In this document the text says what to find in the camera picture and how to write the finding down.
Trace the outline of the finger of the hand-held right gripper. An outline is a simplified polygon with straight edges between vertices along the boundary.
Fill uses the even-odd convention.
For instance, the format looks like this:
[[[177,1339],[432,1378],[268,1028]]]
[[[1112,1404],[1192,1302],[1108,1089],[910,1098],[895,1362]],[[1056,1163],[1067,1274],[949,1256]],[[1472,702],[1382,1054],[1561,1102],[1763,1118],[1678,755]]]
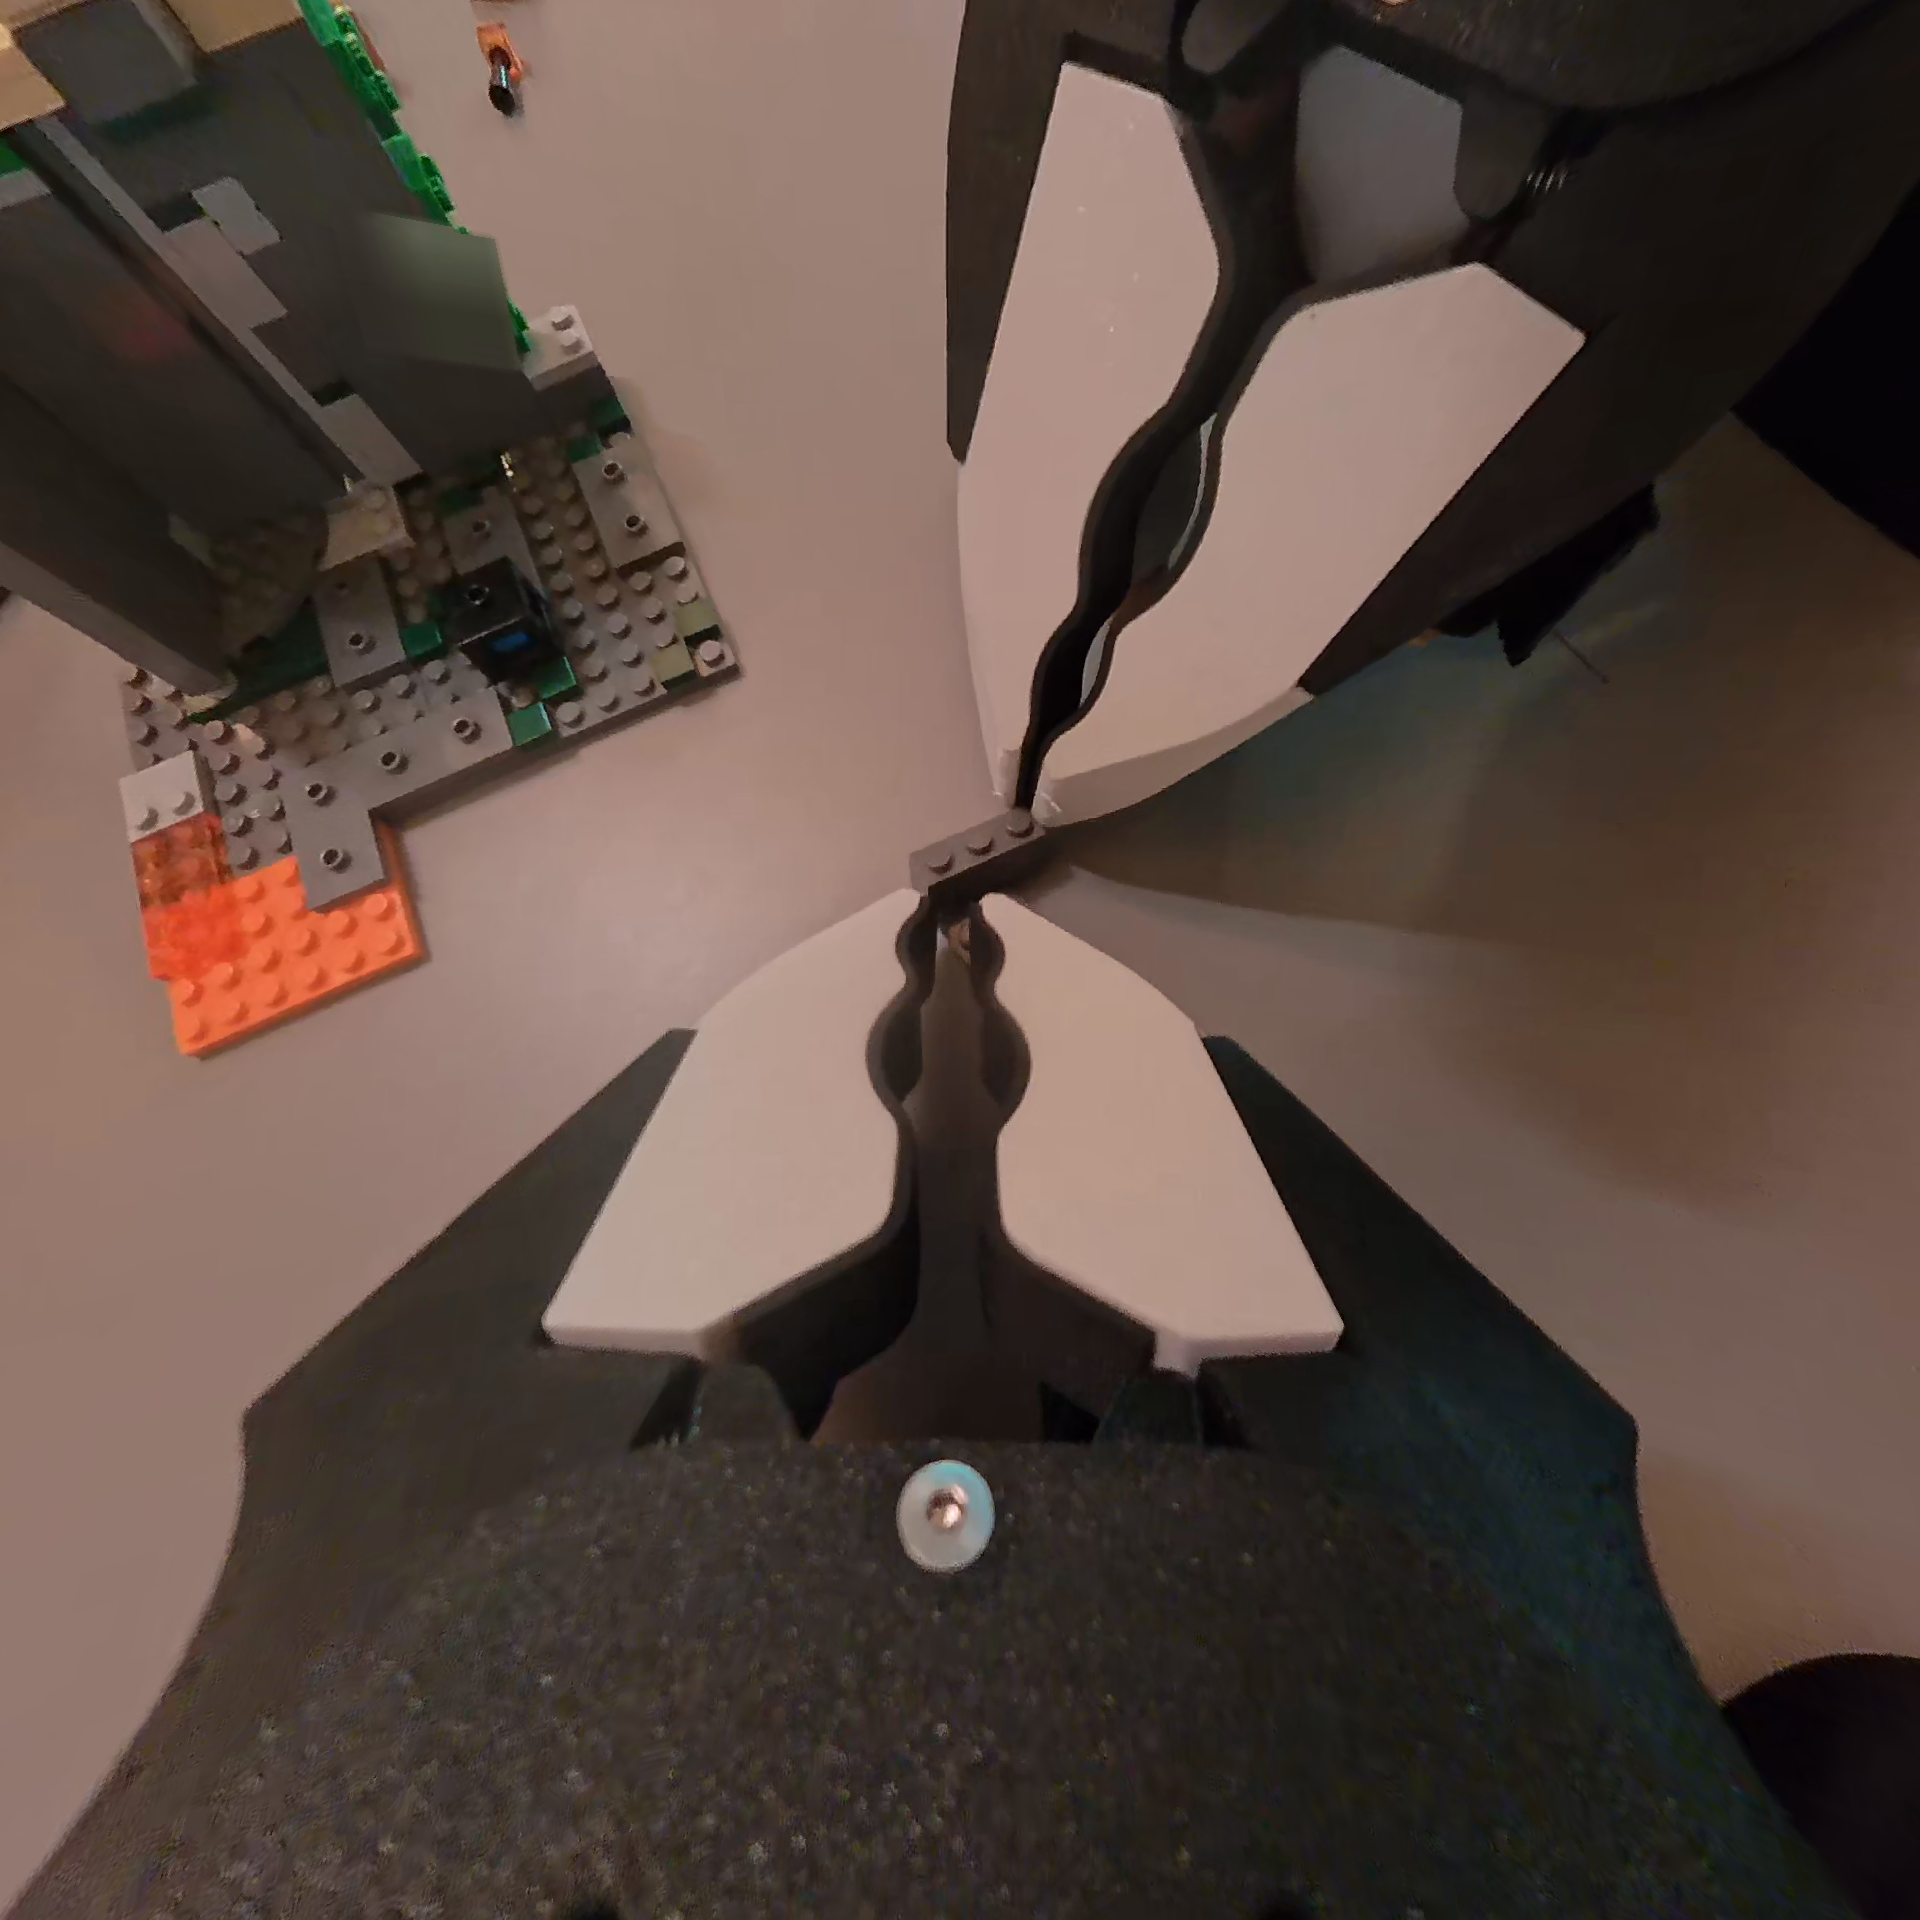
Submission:
[[[1169,397],[1215,292],[1215,243],[1163,100],[1067,66],[957,472],[955,537],[975,706],[999,800],[1039,653],[1084,589],[1087,513]],[[1150,800],[1235,745],[1228,514],[1152,605],[1116,622],[1104,690],[1039,800]]]
[[[1583,342],[1476,264],[1285,318],[1215,434],[1190,561],[1047,750],[1039,821],[1150,800],[1308,706],[1308,668]]]

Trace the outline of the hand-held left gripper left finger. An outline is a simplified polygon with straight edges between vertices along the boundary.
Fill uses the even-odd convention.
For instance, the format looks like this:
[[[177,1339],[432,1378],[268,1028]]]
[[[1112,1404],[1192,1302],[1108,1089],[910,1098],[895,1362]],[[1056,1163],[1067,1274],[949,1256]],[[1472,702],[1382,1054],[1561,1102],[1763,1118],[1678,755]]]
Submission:
[[[895,1201],[868,1042],[920,897],[891,892],[759,968],[700,1021],[543,1309],[567,1349],[723,1358]]]

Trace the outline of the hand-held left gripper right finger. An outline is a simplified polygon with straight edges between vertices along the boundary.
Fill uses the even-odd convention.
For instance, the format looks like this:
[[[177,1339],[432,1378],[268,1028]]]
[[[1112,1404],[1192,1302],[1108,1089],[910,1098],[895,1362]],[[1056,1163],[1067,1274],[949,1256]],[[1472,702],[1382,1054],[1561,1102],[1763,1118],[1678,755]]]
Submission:
[[[1013,1305],[1084,1373],[1329,1354],[1341,1316],[1198,1026],[1144,979],[1011,897],[981,904],[993,1001],[1023,1044],[996,1138]]]

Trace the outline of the dark grey toy brick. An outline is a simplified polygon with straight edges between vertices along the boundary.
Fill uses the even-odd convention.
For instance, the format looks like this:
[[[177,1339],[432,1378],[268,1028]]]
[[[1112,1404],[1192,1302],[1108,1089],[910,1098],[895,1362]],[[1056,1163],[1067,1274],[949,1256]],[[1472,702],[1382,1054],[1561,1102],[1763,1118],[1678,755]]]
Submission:
[[[1049,852],[1049,829],[1023,806],[952,832],[908,857],[908,882],[935,904],[969,904],[1028,875]]]

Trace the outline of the grey desk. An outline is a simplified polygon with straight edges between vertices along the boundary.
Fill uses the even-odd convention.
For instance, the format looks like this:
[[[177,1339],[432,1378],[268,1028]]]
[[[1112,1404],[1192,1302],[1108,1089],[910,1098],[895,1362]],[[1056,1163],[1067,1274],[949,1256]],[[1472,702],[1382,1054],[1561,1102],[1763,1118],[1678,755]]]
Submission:
[[[365,5],[643,412],[741,680],[404,834],[423,968],[205,1064],[116,661],[4,611],[4,1898],[145,1720],[244,1408],[665,1028],[991,811],[944,437],[957,5]],[[1523,668],[1415,642],[1038,912],[1252,1051],[1636,1420],[1727,1697],[1915,1652],[1915,561],[1739,422]]]

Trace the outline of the toy brick tower build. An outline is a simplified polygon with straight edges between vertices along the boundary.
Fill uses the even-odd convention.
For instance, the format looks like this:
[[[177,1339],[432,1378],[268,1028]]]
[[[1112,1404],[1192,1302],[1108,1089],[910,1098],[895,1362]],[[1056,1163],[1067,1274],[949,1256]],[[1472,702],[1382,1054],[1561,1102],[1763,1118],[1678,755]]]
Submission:
[[[118,661],[200,1059],[424,947],[397,828],[731,682],[573,305],[527,313],[352,5],[4,5],[3,546]]]

